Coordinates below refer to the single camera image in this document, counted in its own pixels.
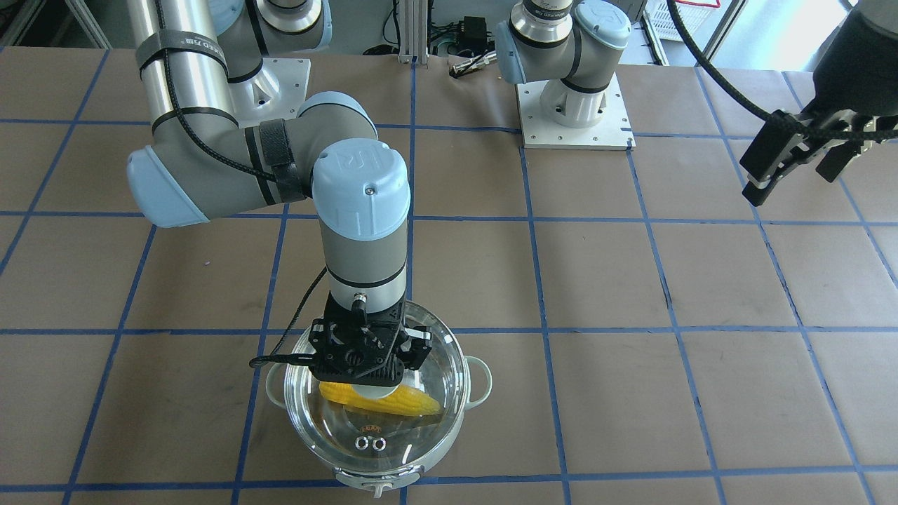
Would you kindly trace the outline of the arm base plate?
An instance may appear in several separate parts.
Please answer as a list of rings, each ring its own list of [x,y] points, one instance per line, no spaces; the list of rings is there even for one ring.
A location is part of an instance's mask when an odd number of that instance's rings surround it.
[[[234,118],[242,128],[270,119],[292,119],[306,100],[308,58],[263,58],[253,76],[229,84]]]
[[[636,141],[618,76],[599,93],[557,80],[516,84],[525,148],[628,150]]]

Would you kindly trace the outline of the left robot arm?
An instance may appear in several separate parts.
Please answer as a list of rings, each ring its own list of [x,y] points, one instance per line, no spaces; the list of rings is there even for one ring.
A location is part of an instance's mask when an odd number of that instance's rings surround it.
[[[674,2],[677,31],[705,72],[763,127],[741,157],[743,196],[766,202],[777,183],[818,154],[828,182],[873,143],[896,138],[896,3],[859,1],[824,52],[801,112],[764,111],[737,90],[699,49]],[[631,36],[631,22],[606,1],[520,1],[497,26],[498,67],[508,83],[545,81],[543,109],[553,121],[586,128],[599,121],[598,102]]]

